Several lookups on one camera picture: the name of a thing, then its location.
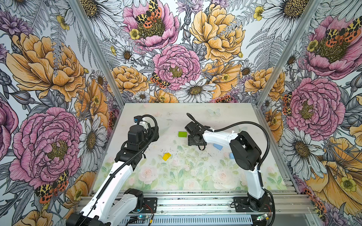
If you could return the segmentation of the green wood block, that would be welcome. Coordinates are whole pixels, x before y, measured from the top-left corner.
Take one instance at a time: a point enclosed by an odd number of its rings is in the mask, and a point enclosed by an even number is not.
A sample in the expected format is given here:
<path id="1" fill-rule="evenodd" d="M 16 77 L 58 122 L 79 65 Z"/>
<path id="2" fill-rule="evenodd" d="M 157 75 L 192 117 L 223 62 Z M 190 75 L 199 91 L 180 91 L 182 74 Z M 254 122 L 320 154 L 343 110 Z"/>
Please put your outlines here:
<path id="1" fill-rule="evenodd" d="M 188 136 L 188 133 L 185 132 L 185 131 L 179 131 L 178 132 L 178 137 L 187 137 Z"/>

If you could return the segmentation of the blue long wood block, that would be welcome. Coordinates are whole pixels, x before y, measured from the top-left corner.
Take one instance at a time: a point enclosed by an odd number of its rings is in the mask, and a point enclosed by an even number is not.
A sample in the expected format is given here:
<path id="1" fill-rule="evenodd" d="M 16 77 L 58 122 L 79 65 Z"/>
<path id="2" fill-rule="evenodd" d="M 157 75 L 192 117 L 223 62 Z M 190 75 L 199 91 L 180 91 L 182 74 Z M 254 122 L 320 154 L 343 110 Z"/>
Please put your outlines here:
<path id="1" fill-rule="evenodd" d="M 213 144 L 213 146 L 218 149 L 219 151 L 221 151 L 223 149 L 222 145 L 218 145 L 218 144 Z"/>

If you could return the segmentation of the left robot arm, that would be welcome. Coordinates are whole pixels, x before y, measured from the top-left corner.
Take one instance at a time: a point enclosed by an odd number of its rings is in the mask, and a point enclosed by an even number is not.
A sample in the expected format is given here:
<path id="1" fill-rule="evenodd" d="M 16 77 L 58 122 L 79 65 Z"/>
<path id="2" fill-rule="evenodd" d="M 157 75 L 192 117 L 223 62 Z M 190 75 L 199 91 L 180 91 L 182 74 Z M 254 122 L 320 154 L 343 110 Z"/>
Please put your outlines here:
<path id="1" fill-rule="evenodd" d="M 136 117 L 134 122 L 101 188 L 79 213 L 70 215 L 66 225 L 118 226 L 130 212 L 142 209 L 144 195 L 138 189 L 126 190 L 121 200 L 116 201 L 121 188 L 145 156 L 149 145 L 159 138 L 157 124 L 151 126 L 141 117 Z"/>

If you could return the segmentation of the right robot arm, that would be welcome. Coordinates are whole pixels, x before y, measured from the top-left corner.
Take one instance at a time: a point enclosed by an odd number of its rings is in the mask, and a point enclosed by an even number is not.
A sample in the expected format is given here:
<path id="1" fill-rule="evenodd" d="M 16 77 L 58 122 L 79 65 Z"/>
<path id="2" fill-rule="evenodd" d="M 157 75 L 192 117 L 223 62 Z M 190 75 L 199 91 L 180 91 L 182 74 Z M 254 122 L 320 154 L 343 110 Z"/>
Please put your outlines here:
<path id="1" fill-rule="evenodd" d="M 269 202 L 267 192 L 263 185 L 260 168 L 269 153 L 270 139 L 266 130 L 257 123 L 242 121 L 239 124 L 251 124 L 263 131 L 267 140 L 265 153 L 262 153 L 257 143 L 246 131 L 239 133 L 225 132 L 225 130 L 232 126 L 220 130 L 213 130 L 210 127 L 200 125 L 194 121 L 185 126 L 185 130 L 189 134 L 188 145 L 206 147 L 207 144 L 212 143 L 229 147 L 236 164 L 245 171 L 248 185 L 247 200 L 244 201 L 241 206 L 250 208 L 253 211 L 260 211 Z"/>

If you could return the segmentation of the yellow wood block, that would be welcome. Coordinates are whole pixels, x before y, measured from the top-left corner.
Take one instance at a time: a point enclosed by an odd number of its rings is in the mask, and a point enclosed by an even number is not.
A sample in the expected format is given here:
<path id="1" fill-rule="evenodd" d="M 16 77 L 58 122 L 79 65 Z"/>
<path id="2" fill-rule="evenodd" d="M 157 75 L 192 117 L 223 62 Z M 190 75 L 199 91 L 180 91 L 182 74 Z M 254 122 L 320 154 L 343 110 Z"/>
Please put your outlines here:
<path id="1" fill-rule="evenodd" d="M 170 153 L 165 153 L 162 157 L 164 161 L 167 161 L 172 155 Z"/>

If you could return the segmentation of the vented metal grille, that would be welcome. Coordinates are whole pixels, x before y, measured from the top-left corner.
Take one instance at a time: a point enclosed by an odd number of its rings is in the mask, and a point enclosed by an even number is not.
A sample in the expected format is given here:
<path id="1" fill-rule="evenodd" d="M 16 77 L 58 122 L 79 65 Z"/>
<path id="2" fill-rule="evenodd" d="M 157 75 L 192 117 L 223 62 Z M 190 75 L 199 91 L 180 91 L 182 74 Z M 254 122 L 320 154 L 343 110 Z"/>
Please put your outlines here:
<path id="1" fill-rule="evenodd" d="M 151 226 L 251 226 L 250 215 L 155 216 Z"/>

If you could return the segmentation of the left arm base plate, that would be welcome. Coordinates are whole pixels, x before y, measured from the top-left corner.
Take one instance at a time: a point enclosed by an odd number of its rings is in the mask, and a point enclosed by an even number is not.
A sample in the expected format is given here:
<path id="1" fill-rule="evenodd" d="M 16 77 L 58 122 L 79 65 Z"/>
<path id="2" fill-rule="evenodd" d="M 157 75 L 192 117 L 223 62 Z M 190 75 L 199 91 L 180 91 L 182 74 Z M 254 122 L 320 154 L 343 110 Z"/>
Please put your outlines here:
<path id="1" fill-rule="evenodd" d="M 157 210 L 158 199 L 154 198 L 154 197 L 151 197 L 151 198 L 144 198 L 143 201 L 144 201 L 143 205 L 140 208 L 133 210 L 132 213 L 135 213 L 135 214 L 139 214 L 139 213 L 142 213 L 142 214 L 145 214 L 145 213 L 155 214 L 156 210 Z"/>

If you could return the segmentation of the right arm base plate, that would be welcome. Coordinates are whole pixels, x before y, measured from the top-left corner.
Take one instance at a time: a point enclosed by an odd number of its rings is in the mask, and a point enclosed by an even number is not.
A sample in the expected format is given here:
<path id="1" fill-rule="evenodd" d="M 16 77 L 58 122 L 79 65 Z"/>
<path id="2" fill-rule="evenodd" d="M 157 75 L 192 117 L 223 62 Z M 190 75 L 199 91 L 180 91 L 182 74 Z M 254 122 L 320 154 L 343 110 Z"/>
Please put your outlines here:
<path id="1" fill-rule="evenodd" d="M 271 213 L 275 210 L 275 205 L 269 197 L 259 200 L 245 196 L 234 197 L 233 207 L 236 212 Z"/>

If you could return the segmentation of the right corner aluminium post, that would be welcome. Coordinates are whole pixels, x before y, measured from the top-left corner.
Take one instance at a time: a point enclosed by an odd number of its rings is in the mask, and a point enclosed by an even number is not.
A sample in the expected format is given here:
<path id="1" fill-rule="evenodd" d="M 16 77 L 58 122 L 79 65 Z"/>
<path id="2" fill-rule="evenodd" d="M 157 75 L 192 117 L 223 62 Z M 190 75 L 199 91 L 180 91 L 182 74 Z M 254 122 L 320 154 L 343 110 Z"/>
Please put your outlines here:
<path id="1" fill-rule="evenodd" d="M 288 57 L 293 51 L 293 48 L 296 46 L 297 42 L 302 36 L 305 28 L 309 26 L 312 17 L 316 13 L 317 8 L 321 2 L 322 1 L 318 0 L 309 1 L 304 13 L 302 14 L 300 21 L 297 23 L 295 31 L 291 33 L 290 39 L 287 42 L 287 45 L 284 48 L 276 66 L 274 67 L 268 82 L 266 83 L 265 87 L 263 88 L 262 92 L 260 93 L 260 96 L 256 101 L 257 107 L 260 108 L 266 97 L 269 95 L 272 87 L 274 86 L 276 80 L 279 78 L 279 75 L 283 70 L 284 64 L 286 63 Z"/>

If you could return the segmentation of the corner aluminium post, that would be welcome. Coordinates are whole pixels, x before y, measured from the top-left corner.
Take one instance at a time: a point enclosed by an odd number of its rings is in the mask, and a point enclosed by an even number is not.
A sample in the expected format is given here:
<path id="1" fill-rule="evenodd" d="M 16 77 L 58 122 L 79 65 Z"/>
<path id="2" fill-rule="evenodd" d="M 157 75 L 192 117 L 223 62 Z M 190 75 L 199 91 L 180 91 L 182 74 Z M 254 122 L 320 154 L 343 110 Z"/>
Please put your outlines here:
<path id="1" fill-rule="evenodd" d="M 92 26 L 91 26 L 90 22 L 88 21 L 88 19 L 86 18 L 85 11 L 84 11 L 80 1 L 70 1 L 69 4 L 75 14 L 75 17 L 76 17 L 79 25 L 81 26 L 81 28 L 84 32 L 84 36 L 88 40 L 88 43 L 100 65 L 100 67 L 106 77 L 106 80 L 108 81 L 110 88 L 116 98 L 116 101 L 122 111 L 124 108 L 124 105 L 125 105 L 125 101 L 124 101 L 124 99 L 119 91 L 119 88 L 115 82 L 115 79 L 111 73 L 111 69 L 109 68 L 109 65 L 102 53 L 102 49 L 99 46 L 97 37 L 92 30 Z"/>
<path id="2" fill-rule="evenodd" d="M 284 64 L 286 63 L 288 57 L 293 51 L 293 48 L 296 46 L 297 42 L 302 36 L 305 28 L 309 26 L 312 17 L 316 13 L 317 8 L 321 2 L 322 1 L 318 0 L 309 1 L 304 13 L 302 14 L 300 21 L 297 23 L 295 31 L 291 33 L 290 39 L 287 42 L 287 45 L 284 48 L 276 66 L 274 67 L 268 82 L 266 83 L 265 87 L 263 88 L 262 92 L 260 93 L 260 96 L 256 101 L 257 107 L 260 108 L 266 97 L 269 95 L 272 87 L 274 86 L 276 80 L 279 78 L 279 75 L 283 70 Z"/>

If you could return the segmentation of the left corner aluminium post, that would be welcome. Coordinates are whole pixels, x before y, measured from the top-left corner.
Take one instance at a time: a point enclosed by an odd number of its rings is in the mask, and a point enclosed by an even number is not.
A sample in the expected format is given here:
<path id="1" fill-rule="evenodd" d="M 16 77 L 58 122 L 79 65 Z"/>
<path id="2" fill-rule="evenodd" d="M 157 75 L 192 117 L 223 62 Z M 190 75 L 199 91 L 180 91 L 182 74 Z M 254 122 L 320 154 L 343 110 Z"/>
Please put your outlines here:
<path id="1" fill-rule="evenodd" d="M 85 11 L 84 11 L 80 1 L 70 1 L 69 4 L 75 14 L 75 17 L 76 17 L 79 25 L 81 26 L 81 28 L 84 32 L 84 36 L 88 40 L 88 43 L 100 65 L 100 67 L 106 77 L 106 80 L 108 81 L 110 88 L 116 98 L 116 101 L 122 111 L 124 108 L 124 105 L 125 105 L 125 101 L 124 101 L 124 99 L 119 91 L 119 88 L 115 82 L 115 79 L 111 73 L 111 69 L 109 68 L 109 65 L 102 53 L 102 49 L 99 46 L 97 37 L 92 30 L 92 26 L 91 26 L 90 22 L 88 21 L 88 19 L 86 18 Z"/>

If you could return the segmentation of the aluminium rail frame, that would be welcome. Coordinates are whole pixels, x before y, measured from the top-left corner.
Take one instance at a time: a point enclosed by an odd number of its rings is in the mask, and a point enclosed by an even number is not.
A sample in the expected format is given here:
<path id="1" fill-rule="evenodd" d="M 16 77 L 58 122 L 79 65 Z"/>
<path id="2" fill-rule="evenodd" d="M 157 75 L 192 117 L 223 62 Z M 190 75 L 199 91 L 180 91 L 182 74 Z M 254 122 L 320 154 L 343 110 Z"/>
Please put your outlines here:
<path id="1" fill-rule="evenodd" d="M 146 198 L 157 198 L 157 215 L 236 214 L 230 205 L 246 191 L 146 191 Z M 307 195 L 292 190 L 272 190 L 276 214 L 315 213 Z"/>

